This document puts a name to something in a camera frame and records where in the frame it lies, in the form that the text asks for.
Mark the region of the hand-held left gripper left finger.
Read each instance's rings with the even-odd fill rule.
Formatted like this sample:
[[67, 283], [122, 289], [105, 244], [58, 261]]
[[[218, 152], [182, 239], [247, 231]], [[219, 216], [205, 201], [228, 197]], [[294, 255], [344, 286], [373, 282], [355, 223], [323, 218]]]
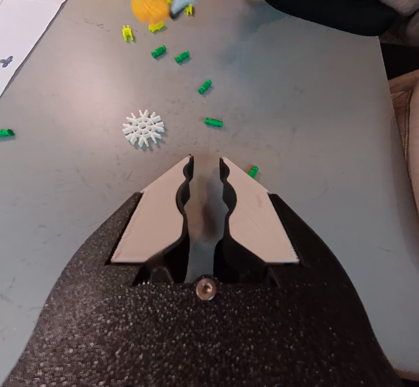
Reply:
[[190, 252], [185, 205], [193, 172], [194, 157], [188, 155], [140, 192], [111, 264], [139, 265], [138, 282], [157, 280], [152, 274], [160, 268], [171, 281], [185, 281]]

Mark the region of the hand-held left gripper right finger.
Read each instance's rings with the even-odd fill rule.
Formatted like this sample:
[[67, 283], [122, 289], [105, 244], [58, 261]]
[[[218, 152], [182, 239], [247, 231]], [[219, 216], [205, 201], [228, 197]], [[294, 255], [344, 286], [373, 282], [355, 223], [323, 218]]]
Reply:
[[298, 264], [271, 193], [227, 157], [220, 158], [220, 180], [229, 209], [227, 236], [266, 264]]

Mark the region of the yellow half-round connector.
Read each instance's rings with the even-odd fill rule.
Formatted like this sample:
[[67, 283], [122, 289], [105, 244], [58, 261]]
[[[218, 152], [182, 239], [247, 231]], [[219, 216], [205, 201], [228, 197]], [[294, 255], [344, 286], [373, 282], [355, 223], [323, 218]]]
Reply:
[[141, 23], [155, 24], [170, 17], [165, 0], [130, 0], [134, 17]]

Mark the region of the white snowflake connector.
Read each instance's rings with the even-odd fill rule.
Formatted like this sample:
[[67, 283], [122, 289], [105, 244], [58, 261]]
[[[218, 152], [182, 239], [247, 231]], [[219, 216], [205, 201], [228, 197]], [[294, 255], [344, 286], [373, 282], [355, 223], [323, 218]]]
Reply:
[[155, 112], [149, 113], [148, 110], [139, 110], [139, 116], [131, 113], [131, 117], [126, 117], [128, 123], [123, 124], [122, 132], [131, 145], [149, 147], [149, 140], [157, 144], [161, 139], [161, 134], [165, 133], [165, 125], [161, 117]]

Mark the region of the grey desk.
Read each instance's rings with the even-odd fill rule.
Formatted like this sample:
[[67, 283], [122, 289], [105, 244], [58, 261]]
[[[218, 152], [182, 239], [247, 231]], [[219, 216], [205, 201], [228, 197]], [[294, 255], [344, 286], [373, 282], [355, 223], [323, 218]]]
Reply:
[[[153, 35], [129, 0], [68, 0], [4, 91], [1, 127], [16, 135], [1, 139], [1, 382], [81, 244], [188, 154], [186, 281], [212, 271], [223, 233], [219, 158], [255, 165], [339, 259], [392, 365], [416, 379], [418, 223], [379, 40], [263, 0], [195, 10]], [[122, 132], [139, 110], [165, 125], [148, 148]]]

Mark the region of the folded paper instruction sheet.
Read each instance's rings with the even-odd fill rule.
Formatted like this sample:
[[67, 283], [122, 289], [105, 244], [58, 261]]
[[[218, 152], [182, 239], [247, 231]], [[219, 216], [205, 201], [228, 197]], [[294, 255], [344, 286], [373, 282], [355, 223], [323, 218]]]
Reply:
[[1, 0], [0, 93], [66, 0]]

